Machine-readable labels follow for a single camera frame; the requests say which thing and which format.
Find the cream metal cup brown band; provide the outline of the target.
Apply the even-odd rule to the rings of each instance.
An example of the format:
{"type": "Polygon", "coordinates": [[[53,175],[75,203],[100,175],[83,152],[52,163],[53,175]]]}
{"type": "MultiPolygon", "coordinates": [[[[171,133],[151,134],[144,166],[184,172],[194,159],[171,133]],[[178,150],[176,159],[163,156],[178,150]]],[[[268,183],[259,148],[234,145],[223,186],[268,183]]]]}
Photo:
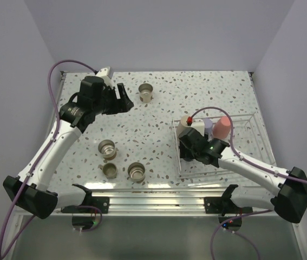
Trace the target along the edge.
{"type": "Polygon", "coordinates": [[[139,85],[138,91],[140,94],[140,100],[143,103],[149,103],[153,95],[153,86],[149,83],[143,83],[139,85]]]}

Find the lilac plastic cup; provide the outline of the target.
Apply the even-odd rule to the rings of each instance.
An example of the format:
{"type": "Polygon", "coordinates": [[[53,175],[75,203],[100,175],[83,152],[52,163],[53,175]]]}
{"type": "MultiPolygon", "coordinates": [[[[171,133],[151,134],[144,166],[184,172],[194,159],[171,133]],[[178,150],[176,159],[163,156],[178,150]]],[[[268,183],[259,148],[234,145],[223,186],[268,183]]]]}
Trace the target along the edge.
{"type": "Polygon", "coordinates": [[[210,118],[202,118],[204,122],[204,134],[210,137],[212,135],[213,121],[210,118]]]}

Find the pink plastic cup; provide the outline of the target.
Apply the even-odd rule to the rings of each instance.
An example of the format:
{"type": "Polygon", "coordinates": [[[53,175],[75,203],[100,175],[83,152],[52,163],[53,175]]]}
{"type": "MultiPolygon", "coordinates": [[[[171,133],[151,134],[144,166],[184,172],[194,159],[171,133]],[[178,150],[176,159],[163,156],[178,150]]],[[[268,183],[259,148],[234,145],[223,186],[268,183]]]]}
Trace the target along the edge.
{"type": "Polygon", "coordinates": [[[226,139],[231,131],[231,122],[227,116],[222,116],[212,129],[212,136],[218,139],[226,139]]]}

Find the dark blue mug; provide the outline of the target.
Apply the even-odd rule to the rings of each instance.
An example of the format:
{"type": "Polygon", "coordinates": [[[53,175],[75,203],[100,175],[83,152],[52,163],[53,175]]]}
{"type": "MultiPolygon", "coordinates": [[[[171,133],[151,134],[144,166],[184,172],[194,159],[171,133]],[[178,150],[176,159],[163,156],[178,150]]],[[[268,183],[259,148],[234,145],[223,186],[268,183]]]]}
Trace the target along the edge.
{"type": "Polygon", "coordinates": [[[193,161],[193,158],[189,156],[183,156],[182,159],[187,162],[193,161]]]}

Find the beige plastic cup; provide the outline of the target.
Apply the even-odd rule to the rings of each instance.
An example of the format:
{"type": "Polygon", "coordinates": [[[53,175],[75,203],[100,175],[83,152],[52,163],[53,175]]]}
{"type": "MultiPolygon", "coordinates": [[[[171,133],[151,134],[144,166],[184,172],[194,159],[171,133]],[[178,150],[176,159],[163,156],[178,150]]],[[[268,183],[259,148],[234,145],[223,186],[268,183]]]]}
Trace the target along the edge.
{"type": "Polygon", "coordinates": [[[188,124],[187,124],[187,120],[188,120],[189,116],[188,115],[184,115],[179,123],[178,123],[178,126],[177,126],[177,129],[176,129],[176,133],[177,133],[177,136],[180,135],[180,133],[182,133],[186,128],[188,128],[188,124]]]}

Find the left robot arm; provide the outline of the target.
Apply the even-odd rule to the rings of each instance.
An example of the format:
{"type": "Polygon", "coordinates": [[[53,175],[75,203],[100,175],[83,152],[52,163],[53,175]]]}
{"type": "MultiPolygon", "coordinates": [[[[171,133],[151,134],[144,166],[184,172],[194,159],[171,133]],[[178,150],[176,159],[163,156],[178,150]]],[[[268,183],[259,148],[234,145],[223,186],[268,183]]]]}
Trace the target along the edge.
{"type": "Polygon", "coordinates": [[[58,117],[32,161],[16,177],[8,176],[3,187],[16,206],[45,219],[58,208],[74,206],[88,212],[94,205],[92,193],[75,184],[67,193],[48,190],[52,176],[65,154],[91,125],[97,115],[129,112],[134,104],[124,84],[113,86],[104,76],[86,76],[80,89],[58,111],[58,117]]]}

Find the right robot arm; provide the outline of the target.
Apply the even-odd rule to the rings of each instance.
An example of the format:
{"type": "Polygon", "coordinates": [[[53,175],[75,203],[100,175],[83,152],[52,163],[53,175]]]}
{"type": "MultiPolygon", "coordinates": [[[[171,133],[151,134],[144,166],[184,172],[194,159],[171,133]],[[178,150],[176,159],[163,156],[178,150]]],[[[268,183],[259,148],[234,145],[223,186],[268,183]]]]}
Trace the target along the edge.
{"type": "Polygon", "coordinates": [[[212,165],[240,174],[266,189],[266,194],[231,188],[231,194],[221,199],[226,212],[239,207],[256,207],[274,211],[291,223],[299,223],[307,209],[307,177],[303,170],[287,170],[271,166],[238,152],[226,141],[207,140],[196,129],[187,128],[179,135],[180,144],[188,155],[204,165],[212,165]]]}

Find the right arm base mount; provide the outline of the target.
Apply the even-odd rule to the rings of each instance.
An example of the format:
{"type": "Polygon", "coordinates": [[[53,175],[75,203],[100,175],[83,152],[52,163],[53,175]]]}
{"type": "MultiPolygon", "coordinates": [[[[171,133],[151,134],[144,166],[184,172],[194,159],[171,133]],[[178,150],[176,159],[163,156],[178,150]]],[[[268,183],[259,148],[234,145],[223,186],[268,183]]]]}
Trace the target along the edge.
{"type": "Polygon", "coordinates": [[[217,214],[218,221],[221,224],[223,221],[231,218],[225,215],[241,216],[242,214],[252,213],[252,207],[238,207],[232,200],[232,193],[238,185],[230,185],[220,197],[205,197],[204,208],[206,214],[217,214]]]}

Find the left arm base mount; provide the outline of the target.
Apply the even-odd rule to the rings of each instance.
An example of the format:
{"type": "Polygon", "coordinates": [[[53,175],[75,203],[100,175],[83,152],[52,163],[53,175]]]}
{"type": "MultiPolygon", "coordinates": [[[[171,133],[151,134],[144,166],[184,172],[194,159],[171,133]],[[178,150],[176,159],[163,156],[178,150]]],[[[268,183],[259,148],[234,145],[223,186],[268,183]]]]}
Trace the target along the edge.
{"type": "Polygon", "coordinates": [[[110,198],[107,196],[93,196],[93,192],[80,185],[72,184],[73,189],[62,193],[58,197],[57,209],[61,213],[88,214],[87,216],[73,216],[71,221],[79,232],[93,231],[102,223],[103,215],[107,214],[110,198]]]}

